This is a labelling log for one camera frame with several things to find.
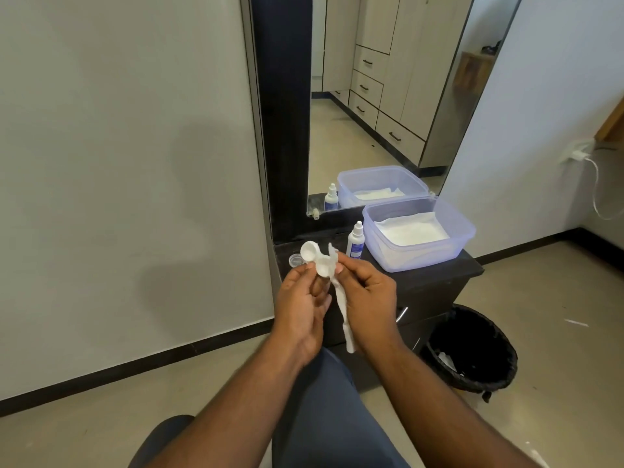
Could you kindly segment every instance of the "right hand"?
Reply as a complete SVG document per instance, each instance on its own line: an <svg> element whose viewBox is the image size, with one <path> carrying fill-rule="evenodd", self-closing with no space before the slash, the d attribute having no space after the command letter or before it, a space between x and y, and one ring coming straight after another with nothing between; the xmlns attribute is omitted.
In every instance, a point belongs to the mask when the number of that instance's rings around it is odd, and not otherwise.
<svg viewBox="0 0 624 468"><path fill-rule="evenodd" d="M347 297L347 317L358 347L369 356L377 346L402 344L396 326L396 283L368 261L338 253L336 278Z"/></svg>

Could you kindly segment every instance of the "white towel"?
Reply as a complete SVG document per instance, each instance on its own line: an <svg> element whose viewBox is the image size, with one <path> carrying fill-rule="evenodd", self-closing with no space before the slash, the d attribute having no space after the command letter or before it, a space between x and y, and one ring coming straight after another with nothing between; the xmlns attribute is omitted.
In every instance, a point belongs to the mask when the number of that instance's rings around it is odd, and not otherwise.
<svg viewBox="0 0 624 468"><path fill-rule="evenodd" d="M384 221L376 221L375 225L391 243L398 246L446 240L449 236L435 215L435 212L416 213L386 218Z"/></svg>

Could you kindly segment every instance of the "wardrobe door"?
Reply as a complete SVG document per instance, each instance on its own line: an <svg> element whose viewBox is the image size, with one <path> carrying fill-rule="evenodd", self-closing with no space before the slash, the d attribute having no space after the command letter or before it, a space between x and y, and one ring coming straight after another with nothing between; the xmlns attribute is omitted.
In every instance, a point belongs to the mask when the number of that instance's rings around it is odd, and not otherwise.
<svg viewBox="0 0 624 468"><path fill-rule="evenodd" d="M361 0L356 44L390 53L399 0Z"/></svg>
<svg viewBox="0 0 624 468"><path fill-rule="evenodd" d="M416 49L427 0L401 0L384 78L380 110L395 121L401 119L416 60Z"/></svg>
<svg viewBox="0 0 624 468"><path fill-rule="evenodd" d="M400 123L427 138L472 0L428 0Z"/></svg>
<svg viewBox="0 0 624 468"><path fill-rule="evenodd" d="M323 91L349 90L360 0L327 0Z"/></svg>

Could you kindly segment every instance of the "beige tile floor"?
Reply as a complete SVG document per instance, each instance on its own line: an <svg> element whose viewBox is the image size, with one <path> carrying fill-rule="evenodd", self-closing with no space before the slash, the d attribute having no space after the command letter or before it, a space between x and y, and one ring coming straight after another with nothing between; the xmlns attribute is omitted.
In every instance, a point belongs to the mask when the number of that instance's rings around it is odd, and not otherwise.
<svg viewBox="0 0 624 468"><path fill-rule="evenodd" d="M311 101L308 194L327 193L340 171L397 165L399 162L333 100Z"/></svg>
<svg viewBox="0 0 624 468"><path fill-rule="evenodd" d="M556 243L487 265L458 302L494 320L519 354L509 388L490 404L471 399L479 413L551 468L622 466L624 275ZM4 417L0 466L125 467L153 426L196 413L260 341ZM410 465L422 466L383 389L361 396Z"/></svg>

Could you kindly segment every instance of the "hand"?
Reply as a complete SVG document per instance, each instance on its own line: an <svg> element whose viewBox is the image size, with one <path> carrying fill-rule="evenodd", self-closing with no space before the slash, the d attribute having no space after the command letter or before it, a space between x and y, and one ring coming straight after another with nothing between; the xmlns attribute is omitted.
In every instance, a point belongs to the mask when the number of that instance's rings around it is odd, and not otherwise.
<svg viewBox="0 0 624 468"><path fill-rule="evenodd" d="M279 288L271 335L292 345L302 367L321 349L329 289L329 279L316 275L314 263L292 269Z"/></svg>
<svg viewBox="0 0 624 468"><path fill-rule="evenodd" d="M396 283L368 261L338 253L336 278L347 297L347 317L358 347L369 357L379 345L399 343Z"/></svg>

